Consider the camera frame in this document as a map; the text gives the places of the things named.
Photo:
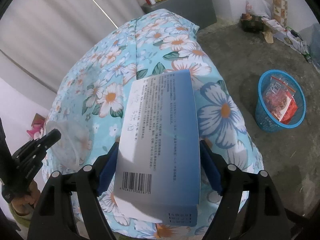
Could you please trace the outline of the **person's left hand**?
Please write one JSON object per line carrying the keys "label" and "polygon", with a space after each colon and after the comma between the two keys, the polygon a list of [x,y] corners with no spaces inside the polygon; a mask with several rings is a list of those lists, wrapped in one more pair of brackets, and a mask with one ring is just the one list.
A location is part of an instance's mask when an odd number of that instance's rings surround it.
{"label": "person's left hand", "polygon": [[28,188],[28,194],[23,197],[14,198],[11,201],[12,207],[19,216],[26,216],[30,213],[30,207],[37,205],[41,192],[37,187],[37,182],[32,181]]}

